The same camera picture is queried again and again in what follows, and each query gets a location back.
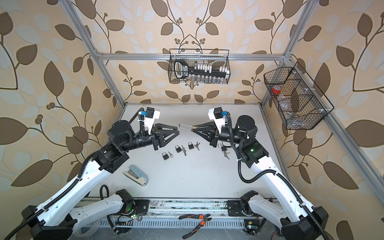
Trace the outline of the brass padlock shackle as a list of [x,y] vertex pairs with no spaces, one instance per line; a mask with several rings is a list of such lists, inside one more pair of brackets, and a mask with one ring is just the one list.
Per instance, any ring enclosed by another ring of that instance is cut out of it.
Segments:
[[190,131],[190,132],[193,132],[195,129],[198,129],[197,126],[187,125],[187,124],[183,124],[183,123],[179,124],[179,128],[181,130],[186,130],[186,131]]

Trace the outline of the black padlock with keys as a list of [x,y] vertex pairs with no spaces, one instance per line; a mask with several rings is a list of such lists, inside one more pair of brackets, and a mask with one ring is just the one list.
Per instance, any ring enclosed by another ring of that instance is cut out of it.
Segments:
[[185,156],[187,155],[187,151],[183,146],[176,145],[175,150],[177,153],[183,153]]
[[228,148],[226,146],[224,146],[223,144],[218,144],[218,147],[221,149],[222,153],[224,154],[224,157],[229,159],[229,152],[228,152]]

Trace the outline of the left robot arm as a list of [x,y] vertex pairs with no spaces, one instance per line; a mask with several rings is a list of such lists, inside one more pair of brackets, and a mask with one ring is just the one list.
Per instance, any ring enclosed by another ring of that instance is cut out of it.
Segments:
[[67,240],[83,226],[104,216],[123,212],[123,208],[133,201],[126,190],[86,207],[77,208],[76,205],[129,159],[129,151],[146,146],[158,150],[179,135],[175,126],[155,124],[154,121],[159,117],[160,112],[154,108],[140,108],[133,116],[140,124],[137,133],[129,121],[115,122],[107,132],[109,142],[90,154],[79,173],[55,195],[38,206],[25,208],[21,224],[5,238],[10,240],[22,228],[30,226],[30,233],[35,240]]

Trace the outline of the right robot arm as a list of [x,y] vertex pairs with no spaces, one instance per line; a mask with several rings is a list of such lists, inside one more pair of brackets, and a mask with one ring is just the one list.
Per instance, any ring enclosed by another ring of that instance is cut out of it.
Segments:
[[238,158],[238,175],[242,182],[251,184],[262,180],[279,204],[265,200],[256,191],[241,197],[244,215],[258,214],[274,224],[287,240],[328,240],[325,230],[329,215],[323,207],[315,207],[303,197],[274,163],[268,151],[257,141],[258,128],[253,118],[242,115],[232,125],[231,115],[193,126],[191,131],[216,147],[227,142]]

